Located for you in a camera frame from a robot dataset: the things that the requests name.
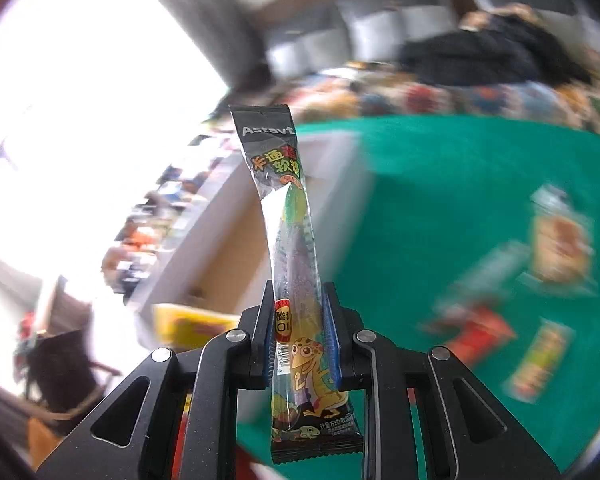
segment triangular cutout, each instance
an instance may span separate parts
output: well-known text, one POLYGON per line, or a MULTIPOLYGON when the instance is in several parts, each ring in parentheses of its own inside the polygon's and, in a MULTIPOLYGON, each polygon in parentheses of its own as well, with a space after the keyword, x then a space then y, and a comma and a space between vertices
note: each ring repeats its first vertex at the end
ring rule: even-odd
POLYGON ((464 379, 454 379, 454 390, 471 442, 480 444, 507 431, 504 423, 464 379))
POLYGON ((91 427, 91 434, 117 446, 128 446, 140 414, 149 379, 138 377, 91 427))

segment gray curtain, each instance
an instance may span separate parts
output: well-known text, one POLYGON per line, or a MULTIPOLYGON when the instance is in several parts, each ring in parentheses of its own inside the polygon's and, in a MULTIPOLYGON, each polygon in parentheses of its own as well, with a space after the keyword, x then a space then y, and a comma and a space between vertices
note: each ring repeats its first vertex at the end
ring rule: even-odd
POLYGON ((260 37, 236 0, 159 0, 218 71, 236 86, 263 58, 260 37))

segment green table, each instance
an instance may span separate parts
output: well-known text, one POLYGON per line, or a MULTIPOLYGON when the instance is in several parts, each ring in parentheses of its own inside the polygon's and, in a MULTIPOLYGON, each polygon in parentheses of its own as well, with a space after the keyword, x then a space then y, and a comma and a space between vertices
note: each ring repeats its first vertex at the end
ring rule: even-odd
MULTIPOLYGON (((502 313, 518 338, 474 369, 557 465, 568 466, 600 425, 600 137, 468 116, 385 116, 298 130, 361 134, 375 188, 336 288, 343 306, 359 311, 366 327, 404 348, 426 351, 442 342, 416 328, 435 298, 497 244, 528 240, 529 197, 540 185, 563 186, 576 208, 592 218, 597 296, 538 296, 515 283, 502 313), (502 383, 541 317, 572 327, 575 336, 544 394, 531 405, 507 397, 502 383)), ((362 415, 362 397, 355 395, 354 403, 362 415)), ((263 413, 258 423, 238 428, 243 445, 266 463, 268 426, 263 413)), ((361 455, 346 455, 279 471, 291 479, 348 480, 360 478, 361 464, 361 455)))

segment yellow package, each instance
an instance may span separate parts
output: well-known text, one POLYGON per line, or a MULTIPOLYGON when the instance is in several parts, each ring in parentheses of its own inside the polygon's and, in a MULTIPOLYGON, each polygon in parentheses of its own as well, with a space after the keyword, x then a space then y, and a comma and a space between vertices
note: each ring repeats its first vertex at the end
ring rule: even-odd
POLYGON ((160 344, 177 350, 203 347, 218 334, 236 328, 240 316, 173 303, 154 304, 154 330, 160 344))

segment floral blanket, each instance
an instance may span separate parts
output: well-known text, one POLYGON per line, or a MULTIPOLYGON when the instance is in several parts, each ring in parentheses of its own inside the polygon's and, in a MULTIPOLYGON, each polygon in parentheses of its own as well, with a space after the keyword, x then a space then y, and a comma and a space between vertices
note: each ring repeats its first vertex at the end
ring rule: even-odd
POLYGON ((297 124, 387 114, 471 114, 558 124, 600 135, 600 81, 473 87, 417 83, 386 65, 346 67, 302 81, 278 102, 297 124))

